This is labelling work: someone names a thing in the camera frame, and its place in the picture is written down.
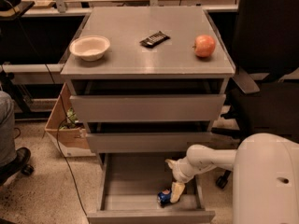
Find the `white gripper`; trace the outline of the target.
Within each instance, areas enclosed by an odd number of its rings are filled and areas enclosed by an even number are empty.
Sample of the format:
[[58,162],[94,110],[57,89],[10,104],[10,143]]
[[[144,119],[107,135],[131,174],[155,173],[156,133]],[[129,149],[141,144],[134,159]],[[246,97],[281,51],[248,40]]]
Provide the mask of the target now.
[[177,161],[166,159],[165,162],[172,170],[173,177],[177,182],[172,183],[170,203],[177,203],[185,190],[185,184],[196,175],[201,174],[198,167],[192,166],[187,158]]

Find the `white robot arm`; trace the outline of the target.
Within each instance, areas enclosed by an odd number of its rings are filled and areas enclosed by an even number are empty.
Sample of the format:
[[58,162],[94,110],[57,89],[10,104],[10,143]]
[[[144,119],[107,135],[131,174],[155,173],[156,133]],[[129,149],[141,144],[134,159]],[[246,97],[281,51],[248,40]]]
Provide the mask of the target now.
[[165,161],[172,170],[171,203],[196,175],[217,167],[233,173],[233,224],[299,224],[299,144],[256,133],[237,149],[192,145]]

